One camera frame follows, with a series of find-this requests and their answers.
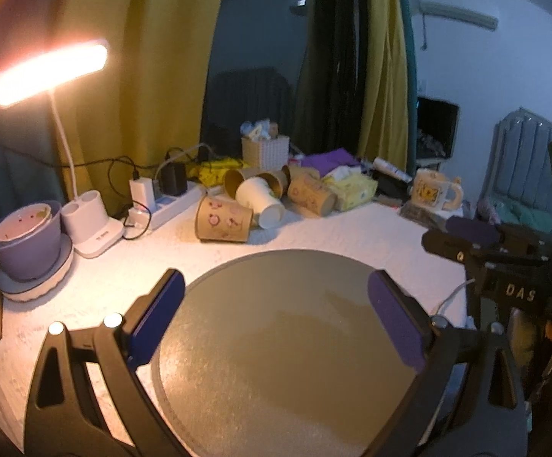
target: black cable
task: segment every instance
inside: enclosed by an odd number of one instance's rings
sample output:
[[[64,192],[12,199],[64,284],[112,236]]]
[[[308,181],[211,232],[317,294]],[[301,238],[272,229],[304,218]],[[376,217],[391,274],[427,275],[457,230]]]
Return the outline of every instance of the black cable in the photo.
[[[40,165],[43,165],[43,166],[47,166],[47,167],[50,167],[50,168],[70,168],[70,166],[68,164],[67,165],[59,165],[59,164],[56,164],[56,163],[50,163],[48,161],[41,160],[40,158],[35,157],[31,154],[24,153],[22,151],[19,151],[19,150],[14,149],[14,148],[10,148],[10,147],[5,146],[3,144],[0,144],[0,148],[5,150],[5,151],[9,151],[11,153],[14,153],[15,155],[18,155],[19,157],[29,158],[30,160],[33,160],[34,162],[39,163]],[[87,166],[91,166],[91,165],[99,165],[100,163],[108,163],[108,162],[114,161],[114,160],[115,160],[115,163],[122,163],[123,165],[132,166],[134,168],[141,169],[141,170],[152,170],[152,169],[158,168],[158,165],[146,165],[146,166],[145,165],[136,165],[132,161],[131,157],[128,157],[128,156],[117,157],[117,158],[101,158],[100,160],[92,160],[92,161],[88,161],[86,163],[76,163],[73,166],[75,168],[87,167]]]
[[[115,188],[115,185],[113,185],[113,181],[111,180],[111,169],[113,168],[113,165],[115,165],[115,163],[120,160],[120,158],[128,158],[128,160],[131,161],[132,166],[134,166],[134,170],[136,172],[137,165],[135,165],[134,161],[132,161],[132,159],[130,157],[124,155],[124,156],[121,156],[121,157],[118,157],[118,158],[114,158],[114,159],[111,160],[111,163],[109,164],[109,168],[107,169],[107,181],[109,182],[109,186],[111,187],[113,192],[115,192],[122,199],[128,199],[124,194],[122,194],[121,192],[119,192]],[[139,201],[135,201],[134,199],[132,200],[132,202],[134,204],[138,204],[138,205],[142,206],[143,208],[145,208],[147,210],[147,213],[149,214],[149,218],[147,219],[147,225],[145,225],[145,228],[143,229],[143,231],[140,234],[135,235],[134,237],[122,236],[122,239],[124,239],[125,241],[136,241],[137,239],[141,238],[143,235],[145,235],[147,233],[147,230],[149,230],[149,226],[151,224],[151,211],[149,210],[149,208],[147,206],[145,206],[143,203],[141,203]],[[127,221],[128,221],[128,215],[126,215],[126,218],[124,219],[124,226],[126,228],[130,228],[129,225],[126,225]]]
[[[147,219],[147,225],[145,225],[145,228],[143,229],[143,231],[139,235],[135,235],[134,237],[122,236],[122,239],[124,239],[125,241],[136,241],[137,239],[140,239],[141,237],[143,237],[143,235],[145,235],[147,230],[149,230],[149,226],[151,224],[151,211],[149,210],[149,208],[147,206],[145,206],[143,203],[140,203],[139,201],[135,201],[134,199],[132,200],[132,202],[142,206],[143,208],[145,208],[145,210],[147,210],[147,213],[149,213],[149,218]],[[128,220],[128,215],[126,215],[126,218],[124,219],[124,226],[127,227],[127,228],[130,228],[131,225],[126,225],[127,220]]]

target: paper cup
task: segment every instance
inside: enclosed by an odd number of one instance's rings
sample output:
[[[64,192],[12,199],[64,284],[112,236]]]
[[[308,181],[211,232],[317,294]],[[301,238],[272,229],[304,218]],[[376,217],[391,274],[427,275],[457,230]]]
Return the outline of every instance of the paper cup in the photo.
[[[226,171],[223,177],[223,189],[225,189],[225,193],[232,199],[235,199],[236,190],[240,184],[248,178],[256,176],[259,172],[261,172],[261,170],[255,167]]]
[[[272,196],[272,191],[264,178],[253,177],[242,182],[236,191],[236,201],[253,209],[257,224],[262,229],[278,227],[284,217],[283,204]]]
[[[321,173],[316,168],[311,167],[298,167],[297,165],[284,165],[282,168],[287,181],[290,181],[300,175],[309,175],[310,177],[320,180]]]
[[[319,216],[327,216],[333,211],[337,196],[320,180],[308,174],[294,177],[287,192],[295,204],[308,208]]]
[[[277,197],[278,199],[282,199],[286,194],[286,189],[289,188],[289,180],[281,170],[262,172],[261,174],[258,174],[257,177],[263,178],[263,180],[268,183],[270,189],[274,193],[274,197]]]
[[[246,242],[252,220],[252,209],[205,195],[196,213],[196,237],[201,241]]]

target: power strip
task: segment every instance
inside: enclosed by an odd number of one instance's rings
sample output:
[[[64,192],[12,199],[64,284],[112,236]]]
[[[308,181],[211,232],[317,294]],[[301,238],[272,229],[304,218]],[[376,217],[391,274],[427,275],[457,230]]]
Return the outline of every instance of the power strip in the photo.
[[[164,225],[168,220],[183,213],[188,207],[197,203],[204,195],[204,188],[200,184],[193,182],[187,183],[187,192],[173,197],[163,195],[155,201],[157,210],[151,214],[151,222],[148,230],[155,230]],[[147,226],[149,213],[144,209],[131,208],[128,210],[128,223],[135,227],[143,229]]]

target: screw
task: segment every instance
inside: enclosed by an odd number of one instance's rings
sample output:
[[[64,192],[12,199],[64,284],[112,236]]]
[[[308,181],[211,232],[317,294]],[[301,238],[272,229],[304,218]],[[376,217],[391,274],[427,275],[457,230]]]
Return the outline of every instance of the screw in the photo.
[[[63,331],[65,331],[65,325],[63,325],[60,321],[55,321],[48,326],[48,332],[50,335],[60,335]]]
[[[490,324],[490,331],[496,335],[503,335],[504,334],[504,326],[502,326],[498,322],[493,322]]]
[[[107,328],[117,328],[122,324],[123,320],[124,318],[122,318],[120,313],[111,313],[107,314],[102,322],[105,323]]]
[[[445,329],[450,322],[444,316],[436,315],[431,317],[431,325],[435,328]]]

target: lamp stem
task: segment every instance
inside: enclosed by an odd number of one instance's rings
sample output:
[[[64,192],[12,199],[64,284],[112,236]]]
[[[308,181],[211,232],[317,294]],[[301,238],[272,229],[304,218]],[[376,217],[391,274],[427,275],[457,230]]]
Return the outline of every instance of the lamp stem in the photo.
[[[71,169],[71,183],[73,184],[73,196],[77,199],[77,179],[75,178],[75,164],[73,163],[73,157],[71,156],[71,150],[69,148],[69,143],[67,141],[67,136],[65,134],[65,129],[62,127],[61,116],[58,115],[58,110],[56,108],[56,99],[54,99],[54,90],[49,90],[49,102],[52,107],[52,115],[56,121],[56,127],[58,127],[58,132],[61,135],[62,145],[65,148],[65,154],[67,155],[67,160],[69,162],[69,168]]]

